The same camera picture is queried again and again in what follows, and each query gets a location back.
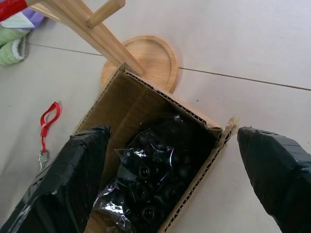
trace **round wooden base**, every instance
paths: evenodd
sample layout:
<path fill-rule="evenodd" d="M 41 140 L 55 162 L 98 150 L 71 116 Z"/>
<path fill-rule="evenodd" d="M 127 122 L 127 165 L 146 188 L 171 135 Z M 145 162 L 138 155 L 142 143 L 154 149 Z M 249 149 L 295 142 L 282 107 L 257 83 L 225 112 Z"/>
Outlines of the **round wooden base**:
<path fill-rule="evenodd" d="M 178 61 L 173 49 L 164 40 L 143 35 L 125 41 L 124 46 L 145 68 L 142 78 L 150 80 L 162 89 L 173 92 L 179 76 Z M 104 65 L 102 87 L 117 68 L 109 61 Z"/>

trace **red lanyard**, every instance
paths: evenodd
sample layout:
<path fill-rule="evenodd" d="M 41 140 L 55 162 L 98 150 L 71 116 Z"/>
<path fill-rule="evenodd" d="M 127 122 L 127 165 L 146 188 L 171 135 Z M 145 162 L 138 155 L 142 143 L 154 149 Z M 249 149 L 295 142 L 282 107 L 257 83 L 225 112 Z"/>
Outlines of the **red lanyard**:
<path fill-rule="evenodd" d="M 45 116 L 50 113 L 51 111 L 53 111 L 54 109 L 56 109 L 56 115 L 54 116 L 54 118 L 49 121 L 49 122 L 45 122 Z M 41 119 L 40 119 L 40 124 L 42 127 L 41 130 L 41 141 L 42 141 L 42 153 L 47 152 L 47 149 L 45 147 L 45 137 L 48 134 L 49 131 L 49 127 L 58 119 L 59 115 L 60 115 L 60 106 L 57 102 L 54 102 L 50 108 L 42 115 Z"/>

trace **metal key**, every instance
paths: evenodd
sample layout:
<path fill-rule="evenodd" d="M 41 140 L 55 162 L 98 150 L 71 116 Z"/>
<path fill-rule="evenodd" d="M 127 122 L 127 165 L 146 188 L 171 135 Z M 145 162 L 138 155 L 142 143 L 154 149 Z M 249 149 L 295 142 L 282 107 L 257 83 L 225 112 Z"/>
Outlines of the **metal key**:
<path fill-rule="evenodd" d="M 50 153 L 47 150 L 46 152 L 40 151 L 39 156 L 38 156 L 38 161 L 40 163 L 40 171 L 43 171 L 45 168 L 45 165 L 48 163 L 50 159 Z"/>

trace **red keychain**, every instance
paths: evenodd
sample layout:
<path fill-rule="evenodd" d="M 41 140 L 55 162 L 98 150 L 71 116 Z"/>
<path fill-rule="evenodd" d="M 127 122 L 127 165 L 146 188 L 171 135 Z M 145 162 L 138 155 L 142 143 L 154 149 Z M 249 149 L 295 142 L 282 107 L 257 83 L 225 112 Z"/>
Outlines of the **red keychain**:
<path fill-rule="evenodd" d="M 48 113 L 56 109 L 56 114 L 54 118 L 51 121 L 46 122 L 45 117 Z M 45 165 L 48 163 L 50 159 L 50 153 L 45 147 L 45 138 L 48 134 L 50 126 L 58 119 L 60 115 L 61 109 L 57 102 L 54 102 L 50 108 L 42 115 L 40 119 L 40 124 L 42 127 L 41 130 L 41 142 L 42 142 L 42 150 L 39 153 L 38 161 L 40 163 L 40 171 L 42 171 L 45 168 Z"/>

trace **tile grout line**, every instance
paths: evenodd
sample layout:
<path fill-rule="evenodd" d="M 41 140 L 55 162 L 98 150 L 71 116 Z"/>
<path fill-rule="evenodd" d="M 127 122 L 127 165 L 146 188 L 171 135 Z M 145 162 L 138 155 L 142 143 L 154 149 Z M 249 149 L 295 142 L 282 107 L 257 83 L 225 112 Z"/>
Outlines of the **tile grout line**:
<path fill-rule="evenodd" d="M 70 52 L 79 52 L 79 53 L 84 53 L 84 54 L 102 56 L 101 54 L 96 54 L 96 53 L 91 53 L 91 52 L 83 52 L 83 51 L 77 51 L 77 50 L 62 49 L 62 48 L 56 48 L 56 47 L 46 46 L 46 45 L 36 45 L 36 44 L 28 43 L 28 42 L 27 42 L 27 44 L 28 45 L 39 46 L 39 47 L 50 48 L 50 49 L 56 49 L 56 50 L 64 50 L 64 51 L 70 51 Z M 280 83 L 272 83 L 272 82 L 260 81 L 260 80 L 256 80 L 256 79 L 248 79 L 248 78 L 233 76 L 233 75 L 226 75 L 226 74 L 202 71 L 202 70 L 197 70 L 197 69 L 189 69 L 189 68 L 183 68 L 183 67 L 179 67 L 179 68 L 180 69 L 184 69 L 184 70 L 189 70 L 189 71 L 195 71 L 195 72 L 201 72 L 201 73 L 206 73 L 206 74 L 213 74 L 213 75 L 218 75 L 218 76 L 224 76 L 224 77 L 228 77 L 228 78 L 241 79 L 241 80 L 247 80 L 247 81 L 252 81 L 252 82 L 265 83 L 265 84 L 271 84 L 271 85 L 276 85 L 276 86 L 283 86 L 283 87 L 288 87 L 288 88 L 295 88 L 295 89 L 300 89 L 300 90 L 305 90 L 305 91 L 311 91 L 311 89 L 304 88 L 304 87 L 299 87 L 299 86 L 291 86 L 291 85 L 285 85 L 285 84 L 280 84 Z"/>
<path fill-rule="evenodd" d="M 272 82 L 266 82 L 266 81 L 261 81 L 261 80 L 256 80 L 256 79 L 248 79 L 248 78 L 242 78 L 242 77 L 238 77 L 238 76 L 219 74 L 219 73 L 213 73 L 213 72 L 196 70 L 196 69 L 188 69 L 188 68 L 182 68 L 182 67 L 180 67 L 180 69 L 196 71 L 196 72 L 201 72 L 201 73 L 206 73 L 206 74 L 214 74 L 214 75 L 224 76 L 224 77 L 229 77 L 229 78 L 234 78 L 234 79 L 242 79 L 242 80 L 253 81 L 253 82 L 258 82 L 258 83 L 271 84 L 271 85 L 276 85 L 276 86 L 284 86 L 284 87 L 295 88 L 295 89 L 300 89 L 300 90 L 305 90 L 305 91 L 311 91 L 311 89 L 299 87 L 299 86 L 291 86 L 291 85 L 285 85 L 285 84 L 280 84 L 280 83 L 272 83 Z"/>

